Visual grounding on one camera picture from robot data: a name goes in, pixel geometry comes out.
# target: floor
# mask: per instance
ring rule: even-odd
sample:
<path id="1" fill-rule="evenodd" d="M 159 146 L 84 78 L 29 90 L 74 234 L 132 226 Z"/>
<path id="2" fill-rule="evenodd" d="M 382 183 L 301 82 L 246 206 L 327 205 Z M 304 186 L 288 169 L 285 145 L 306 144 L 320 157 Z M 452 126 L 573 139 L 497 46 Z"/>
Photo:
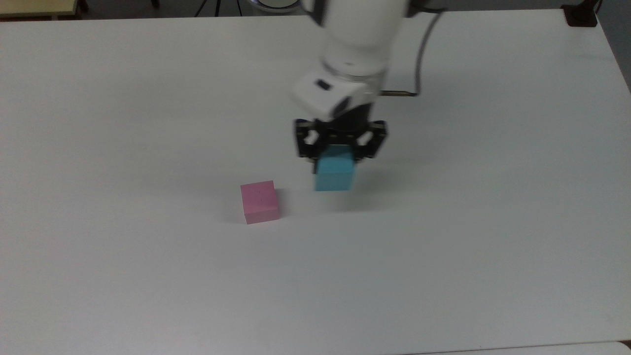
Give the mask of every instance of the floor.
<path id="1" fill-rule="evenodd" d="M 243 16 L 252 16 L 249 0 L 219 0 L 219 16 L 239 16 L 237 1 Z M 203 0 L 160 0 L 160 8 L 150 0 L 87 0 L 89 12 L 84 19 L 193 17 Z M 207 0 L 199 16 L 214 16 L 217 0 Z M 558 9 L 562 4 L 579 0 L 430 0 L 428 7 L 448 7 L 451 11 L 494 9 Z M 598 14 L 618 65 L 631 90 L 631 0 L 603 0 Z"/>

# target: black object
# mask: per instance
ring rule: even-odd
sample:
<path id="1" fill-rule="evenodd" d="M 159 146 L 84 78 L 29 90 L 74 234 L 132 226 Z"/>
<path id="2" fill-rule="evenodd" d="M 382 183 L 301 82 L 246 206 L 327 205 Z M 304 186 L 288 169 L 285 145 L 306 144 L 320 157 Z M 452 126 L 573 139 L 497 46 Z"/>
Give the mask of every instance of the black object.
<path id="1" fill-rule="evenodd" d="M 317 23 L 318 26 L 322 27 L 324 23 L 324 17 L 326 15 L 326 5 L 327 0 L 314 0 L 314 8 L 313 11 L 305 12 Z"/>
<path id="2" fill-rule="evenodd" d="M 584 0 L 578 5 L 563 5 L 565 21 L 571 27 L 596 27 L 598 20 L 594 7 L 599 0 Z"/>
<path id="3" fill-rule="evenodd" d="M 88 5 L 88 3 L 85 0 L 79 0 L 79 8 L 81 8 L 82 12 L 88 12 L 90 10 L 90 6 Z"/>
<path id="4" fill-rule="evenodd" d="M 342 113 L 331 122 L 315 119 L 297 119 L 293 122 L 293 132 L 296 138 L 298 156 L 308 158 L 314 163 L 316 172 L 320 155 L 330 145 L 349 145 L 353 151 L 355 162 L 364 158 L 374 158 L 382 143 L 388 136 L 385 121 L 368 122 L 372 104 L 358 106 Z M 313 144 L 307 143 L 309 133 L 317 134 Z M 358 141 L 363 135 L 372 135 L 366 144 Z"/>
<path id="5" fill-rule="evenodd" d="M 195 13 L 195 16 L 193 17 L 197 17 L 199 16 L 199 13 L 201 12 L 201 10 L 204 8 L 204 5 L 206 4 L 206 1 L 208 0 L 204 0 L 201 5 L 199 5 L 199 9 L 198 12 Z M 217 0 L 217 5 L 215 6 L 215 17 L 219 16 L 219 8 L 221 7 L 221 0 Z"/>

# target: cable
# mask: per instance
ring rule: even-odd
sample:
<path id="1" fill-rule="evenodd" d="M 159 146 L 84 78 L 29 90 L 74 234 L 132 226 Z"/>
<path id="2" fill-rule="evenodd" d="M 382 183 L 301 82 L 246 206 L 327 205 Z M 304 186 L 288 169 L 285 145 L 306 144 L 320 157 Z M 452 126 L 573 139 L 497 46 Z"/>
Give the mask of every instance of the cable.
<path id="1" fill-rule="evenodd" d="M 219 7 L 221 6 L 221 0 L 217 0 L 217 6 L 215 6 L 215 17 L 219 17 Z"/>
<path id="2" fill-rule="evenodd" d="M 423 55 L 425 53 L 425 48 L 427 47 L 427 42 L 429 42 L 430 36 L 436 23 L 442 16 L 442 14 L 447 11 L 447 8 L 440 9 L 428 9 L 421 8 L 423 12 L 436 14 L 432 18 L 432 21 L 429 25 L 427 25 L 427 29 L 425 30 L 425 34 L 423 35 L 423 40 L 421 41 L 421 46 L 418 48 L 418 54 L 416 55 L 416 76 L 414 77 L 414 90 L 415 92 L 402 91 L 402 90 L 384 90 L 381 91 L 381 96 L 419 96 L 421 94 L 421 70 L 423 64 Z"/>
<path id="3" fill-rule="evenodd" d="M 600 11 L 600 6 L 603 4 L 603 0 L 598 1 L 598 7 L 596 8 L 596 10 L 594 11 L 594 13 L 598 13 L 598 11 Z"/>
<path id="4" fill-rule="evenodd" d="M 195 13 L 195 16 L 193 16 L 193 17 L 197 17 L 197 16 L 199 16 L 199 13 L 200 13 L 200 12 L 201 12 L 201 10 L 204 8 L 204 5 L 206 4 L 206 1 L 208 1 L 208 0 L 204 0 L 204 1 L 201 3 L 201 6 L 199 7 L 198 12 L 196 12 L 196 13 Z"/>

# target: white table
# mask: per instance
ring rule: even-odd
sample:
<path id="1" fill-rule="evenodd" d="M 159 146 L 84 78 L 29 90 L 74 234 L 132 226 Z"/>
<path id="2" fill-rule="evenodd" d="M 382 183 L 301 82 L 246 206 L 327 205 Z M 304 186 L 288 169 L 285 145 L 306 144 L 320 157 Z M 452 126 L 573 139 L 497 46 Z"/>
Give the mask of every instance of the white table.
<path id="1" fill-rule="evenodd" d="M 0 23 L 0 353 L 631 338 L 631 97 L 599 27 L 446 14 L 350 193 L 295 157 L 287 92 L 322 40 L 305 17 Z M 267 179 L 283 218 L 245 225 L 239 185 Z"/>

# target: cube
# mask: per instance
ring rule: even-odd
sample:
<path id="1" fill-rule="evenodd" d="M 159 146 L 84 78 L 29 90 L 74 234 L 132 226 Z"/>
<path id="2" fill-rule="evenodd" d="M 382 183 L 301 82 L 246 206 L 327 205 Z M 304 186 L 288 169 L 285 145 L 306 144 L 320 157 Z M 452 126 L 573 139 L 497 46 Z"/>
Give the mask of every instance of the cube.
<path id="1" fill-rule="evenodd" d="M 348 191 L 353 186 L 355 159 L 349 145 L 330 145 L 316 164 L 316 191 Z"/>
<path id="2" fill-rule="evenodd" d="M 241 185 L 243 213 L 248 224 L 280 218 L 274 181 Z"/>

